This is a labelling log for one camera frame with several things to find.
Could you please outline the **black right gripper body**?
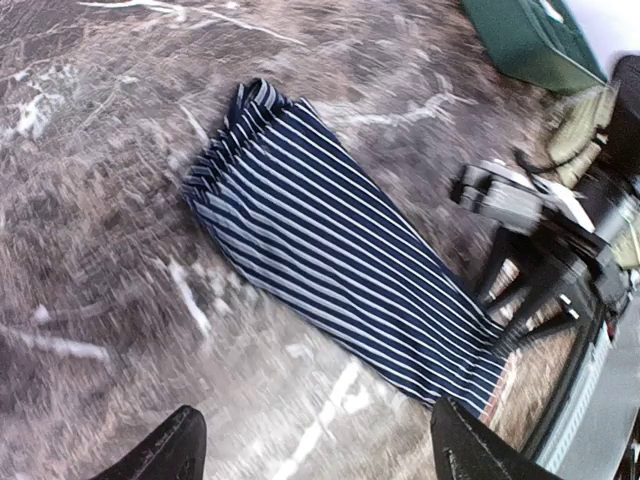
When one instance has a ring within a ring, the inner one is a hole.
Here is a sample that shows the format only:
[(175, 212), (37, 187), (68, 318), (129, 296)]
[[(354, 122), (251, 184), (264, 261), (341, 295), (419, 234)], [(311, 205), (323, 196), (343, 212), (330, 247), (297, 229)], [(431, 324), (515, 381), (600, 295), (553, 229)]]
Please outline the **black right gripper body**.
[(616, 323), (630, 276), (576, 192), (499, 162), (464, 166), (452, 200), (499, 224), (476, 284), (488, 312), (518, 302), (493, 347), (515, 350), (574, 327)]

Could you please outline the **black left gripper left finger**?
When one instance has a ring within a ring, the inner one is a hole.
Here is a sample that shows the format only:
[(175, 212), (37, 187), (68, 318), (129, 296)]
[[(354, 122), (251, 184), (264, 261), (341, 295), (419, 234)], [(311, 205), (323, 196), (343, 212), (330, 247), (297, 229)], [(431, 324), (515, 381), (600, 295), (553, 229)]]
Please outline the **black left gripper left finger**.
[(202, 413), (182, 405), (118, 462), (91, 480), (202, 480), (207, 426)]

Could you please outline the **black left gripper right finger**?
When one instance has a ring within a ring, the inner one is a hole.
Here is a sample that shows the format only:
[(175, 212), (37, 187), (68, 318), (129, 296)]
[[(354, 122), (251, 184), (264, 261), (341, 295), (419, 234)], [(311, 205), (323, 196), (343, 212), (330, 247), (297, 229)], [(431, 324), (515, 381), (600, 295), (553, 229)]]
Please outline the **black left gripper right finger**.
[(439, 480), (533, 480), (557, 476), (514, 450), (448, 397), (432, 410), (431, 436)]

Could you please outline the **navy striped boxer underwear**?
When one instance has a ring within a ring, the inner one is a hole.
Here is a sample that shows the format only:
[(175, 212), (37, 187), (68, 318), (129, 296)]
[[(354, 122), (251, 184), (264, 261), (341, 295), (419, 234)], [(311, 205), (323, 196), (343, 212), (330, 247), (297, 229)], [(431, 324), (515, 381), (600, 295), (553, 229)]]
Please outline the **navy striped boxer underwear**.
[(485, 412), (505, 365), (499, 325), (307, 100), (239, 85), (183, 191), (254, 286), (405, 395)]

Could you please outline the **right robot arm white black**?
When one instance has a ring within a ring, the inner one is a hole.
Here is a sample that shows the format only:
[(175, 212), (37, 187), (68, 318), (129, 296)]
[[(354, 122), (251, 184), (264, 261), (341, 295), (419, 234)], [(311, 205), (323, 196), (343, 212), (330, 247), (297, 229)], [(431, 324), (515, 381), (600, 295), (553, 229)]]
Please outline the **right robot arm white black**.
[(639, 58), (620, 58), (616, 99), (593, 139), (600, 151), (568, 189), (514, 152), (518, 171), (496, 162), (464, 166), (451, 198), (499, 224), (476, 295), (489, 312), (517, 301), (495, 341), (500, 356), (573, 327), (614, 323), (632, 290), (612, 243), (639, 207)]

